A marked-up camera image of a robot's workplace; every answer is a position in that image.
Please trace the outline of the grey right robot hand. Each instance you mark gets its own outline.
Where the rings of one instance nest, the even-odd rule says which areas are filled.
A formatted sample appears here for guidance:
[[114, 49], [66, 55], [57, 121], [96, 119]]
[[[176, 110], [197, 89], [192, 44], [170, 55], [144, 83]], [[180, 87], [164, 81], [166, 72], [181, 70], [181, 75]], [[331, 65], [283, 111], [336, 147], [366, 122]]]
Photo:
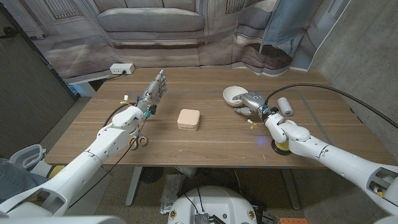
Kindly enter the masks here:
[[267, 118], [267, 111], [269, 110], [268, 105], [261, 95], [254, 92], [248, 92], [236, 95], [233, 99], [241, 100], [243, 104], [246, 105], [246, 107], [243, 108], [235, 108], [235, 112], [245, 116], [257, 114], [261, 121], [264, 121]]

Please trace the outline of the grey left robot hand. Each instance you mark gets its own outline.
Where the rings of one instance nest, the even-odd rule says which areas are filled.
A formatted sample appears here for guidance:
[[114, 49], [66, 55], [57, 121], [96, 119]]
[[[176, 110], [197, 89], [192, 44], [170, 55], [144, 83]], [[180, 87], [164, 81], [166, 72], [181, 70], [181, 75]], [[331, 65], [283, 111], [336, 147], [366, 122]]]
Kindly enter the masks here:
[[150, 82], [145, 89], [144, 94], [137, 103], [137, 107], [145, 112], [151, 106], [158, 105], [164, 93], [167, 91], [167, 80], [164, 76], [164, 70], [161, 70], [155, 80]]

